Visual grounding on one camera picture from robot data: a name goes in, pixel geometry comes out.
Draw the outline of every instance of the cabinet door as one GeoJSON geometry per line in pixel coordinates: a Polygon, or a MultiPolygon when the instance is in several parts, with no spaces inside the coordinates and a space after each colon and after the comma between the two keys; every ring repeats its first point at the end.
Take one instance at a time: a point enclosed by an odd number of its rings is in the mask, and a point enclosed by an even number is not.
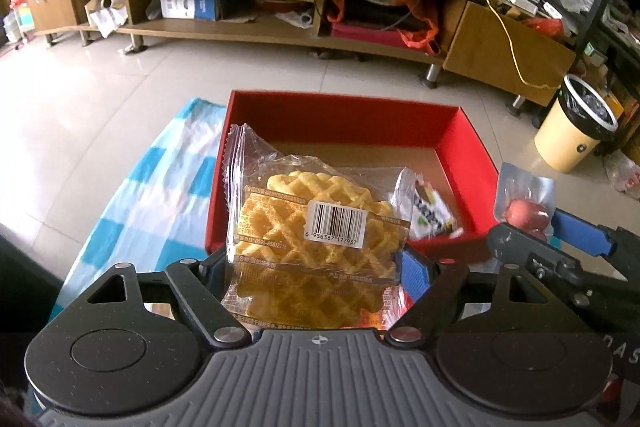
{"type": "Polygon", "coordinates": [[[502,20],[513,41],[524,79],[529,84],[550,88],[522,83],[500,21],[491,10],[472,2],[466,4],[444,69],[546,105],[571,67],[574,52],[513,19],[502,17],[502,20]]]}
{"type": "Polygon", "coordinates": [[[78,24],[71,0],[27,0],[27,4],[38,33],[78,24]]]}

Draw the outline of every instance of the packaged waffle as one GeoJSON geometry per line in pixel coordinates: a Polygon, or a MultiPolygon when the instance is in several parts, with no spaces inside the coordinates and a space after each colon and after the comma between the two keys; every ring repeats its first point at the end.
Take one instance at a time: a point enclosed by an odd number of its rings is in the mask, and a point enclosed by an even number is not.
{"type": "Polygon", "coordinates": [[[281,154],[247,125],[231,128],[223,168],[232,313],[301,328],[384,328],[401,315],[412,171],[338,171],[281,154]]]}

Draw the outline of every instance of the gray ribbed surface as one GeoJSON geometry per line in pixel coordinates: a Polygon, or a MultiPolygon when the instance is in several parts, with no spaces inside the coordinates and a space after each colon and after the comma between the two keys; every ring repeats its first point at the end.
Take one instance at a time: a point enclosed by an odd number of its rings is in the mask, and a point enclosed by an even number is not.
{"type": "Polygon", "coordinates": [[[419,353],[384,346],[372,331],[265,331],[254,346],[216,354],[184,394],[126,419],[47,411],[45,427],[596,427],[587,413],[514,422],[463,403],[419,353]],[[312,341],[317,335],[328,340],[312,341]]]}

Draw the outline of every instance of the waffle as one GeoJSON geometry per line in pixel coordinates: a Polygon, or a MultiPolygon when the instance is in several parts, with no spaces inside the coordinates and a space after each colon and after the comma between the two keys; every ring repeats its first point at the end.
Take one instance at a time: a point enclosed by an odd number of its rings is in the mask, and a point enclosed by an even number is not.
{"type": "Polygon", "coordinates": [[[267,323],[303,328],[354,328],[363,311],[383,307],[385,285],[331,279],[236,263],[238,297],[251,297],[244,315],[267,323]]]}
{"type": "Polygon", "coordinates": [[[392,207],[386,201],[374,201],[368,188],[340,176],[300,171],[271,176],[267,188],[305,201],[368,210],[363,247],[308,241],[304,238],[306,204],[252,192],[242,206],[237,232],[239,236],[258,239],[261,244],[239,241],[236,255],[309,269],[336,269],[352,275],[396,277],[395,256],[405,231],[373,216],[392,217],[392,207]]]}

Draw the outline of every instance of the barcode number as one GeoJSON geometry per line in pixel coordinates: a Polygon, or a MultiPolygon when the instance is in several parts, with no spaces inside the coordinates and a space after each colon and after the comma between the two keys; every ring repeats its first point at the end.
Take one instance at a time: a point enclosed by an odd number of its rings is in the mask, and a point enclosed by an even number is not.
{"type": "Polygon", "coordinates": [[[306,214],[305,239],[362,248],[366,225],[366,210],[310,201],[306,214]]]}

